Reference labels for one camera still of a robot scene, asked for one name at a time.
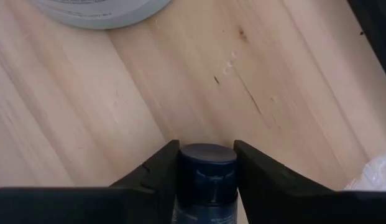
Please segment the wooden table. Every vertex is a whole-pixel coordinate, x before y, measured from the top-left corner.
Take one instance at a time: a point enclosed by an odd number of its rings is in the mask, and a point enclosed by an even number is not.
[[[0,0],[0,186],[108,185],[241,139],[333,189],[386,153],[386,76],[342,0],[173,0],[110,31]]]

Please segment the white plastic wrap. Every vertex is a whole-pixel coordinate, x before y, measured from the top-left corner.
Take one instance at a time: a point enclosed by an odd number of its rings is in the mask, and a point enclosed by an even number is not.
[[[386,191],[386,155],[365,165],[361,177],[354,179],[346,189]]]

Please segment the blue bottle cap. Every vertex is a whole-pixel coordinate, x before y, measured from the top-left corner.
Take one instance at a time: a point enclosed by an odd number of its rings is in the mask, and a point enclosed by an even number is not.
[[[219,205],[237,199],[236,153],[215,144],[180,150],[177,197],[184,205]]]

